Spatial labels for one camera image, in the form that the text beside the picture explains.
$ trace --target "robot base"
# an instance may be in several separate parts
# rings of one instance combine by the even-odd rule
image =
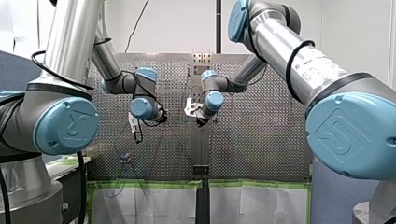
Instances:
[[[62,224],[62,184],[51,181],[41,156],[1,163],[6,180],[11,223]],[[3,196],[0,196],[0,223],[5,222]]]
[[[28,202],[15,204],[11,208],[11,223],[62,224],[62,184],[54,182],[50,191]],[[0,223],[4,223],[4,209],[0,214]]]
[[[353,208],[352,224],[383,224],[396,216],[396,183],[380,181],[370,202]]]

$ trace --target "blue joint cap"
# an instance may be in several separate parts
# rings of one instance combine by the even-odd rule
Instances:
[[[157,82],[157,71],[152,68],[141,67],[137,69],[136,73],[141,77],[145,77],[153,82]]]
[[[218,74],[213,71],[213,70],[206,70],[201,74],[201,81],[204,81],[205,79],[212,77],[212,76],[217,76]]]
[[[93,104],[80,97],[69,97],[49,107],[35,124],[35,147],[49,155],[81,151],[95,137],[99,118]]]
[[[105,93],[111,94],[111,92],[107,89],[106,83],[105,83],[105,81],[104,81],[103,79],[100,81],[100,87],[102,88],[102,90],[103,90]]]
[[[211,111],[219,111],[224,105],[224,96],[218,91],[211,91],[205,99],[205,106]]]
[[[131,114],[137,119],[149,119],[152,113],[152,105],[145,98],[136,98],[129,106]]]
[[[313,152],[340,175],[396,179],[396,104],[347,92],[328,96],[310,111],[306,130]]]
[[[228,21],[228,38],[237,43],[242,42],[248,19],[247,0],[237,0]]]

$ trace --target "silver cylinder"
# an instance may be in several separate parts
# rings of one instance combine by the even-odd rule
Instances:
[[[44,60],[50,70],[86,83],[102,1],[58,1]]]
[[[267,63],[264,63],[256,55],[250,55],[233,75],[233,82],[247,85],[266,65]]]
[[[255,17],[252,22],[253,42],[260,55],[285,80],[286,68],[293,51],[304,40],[286,26],[284,20],[269,17],[268,13]],[[298,52],[291,66],[291,85],[305,105],[334,81],[349,76],[318,49],[307,46]]]
[[[25,161],[0,164],[6,180],[9,203],[18,204],[32,200],[50,189],[50,176],[41,157]]]
[[[104,41],[104,37],[99,27],[96,29],[96,43]],[[104,80],[111,80],[121,73],[119,63],[114,57],[114,50],[111,42],[95,45],[93,48],[92,61]]]

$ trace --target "perforated metal panel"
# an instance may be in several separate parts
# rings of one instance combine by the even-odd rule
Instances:
[[[230,77],[246,58],[211,55],[209,65],[220,75]],[[203,134],[202,144],[192,146],[192,139],[197,139],[191,131],[195,124],[183,109],[192,86],[191,66],[200,62],[187,54],[121,54],[119,60],[129,71],[138,66],[158,71],[156,92],[169,110],[169,120],[156,128],[142,125],[144,142],[137,145],[127,123],[132,96],[104,94],[101,78],[92,70],[96,87],[93,102],[101,125],[96,138],[98,156],[89,169],[90,179],[192,179],[192,161],[201,161],[209,151],[210,178],[308,180],[312,154],[304,137],[304,107],[290,98],[284,81],[273,70],[245,93],[224,94],[225,106],[216,122],[205,129],[210,137]],[[204,141],[209,142],[209,148],[203,148],[207,146]],[[201,153],[191,153],[197,148]],[[131,153],[132,161],[121,164],[120,157],[126,153]]]
[[[213,55],[212,69],[230,77],[246,58]],[[211,178],[306,181],[312,154],[304,137],[304,106],[290,97],[275,71],[268,68],[244,93],[224,95],[210,133]]]
[[[152,67],[158,72],[156,94],[168,109],[168,121],[150,128],[142,124],[143,143],[137,145],[128,123],[131,95],[107,95],[100,88],[101,78],[95,77],[93,103],[100,115],[96,138],[98,157],[92,161],[90,179],[145,178],[190,179],[191,124],[183,109],[190,90],[190,55],[123,54],[118,57],[123,70]],[[120,163],[120,157],[131,154],[130,163]]]

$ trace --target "gray metal arm segment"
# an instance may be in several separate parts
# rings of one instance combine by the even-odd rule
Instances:
[[[96,43],[103,41],[102,32],[96,29]],[[131,74],[122,73],[119,63],[114,57],[111,41],[95,45],[92,53],[92,61],[103,78],[103,85],[112,94],[134,94],[136,80]]]

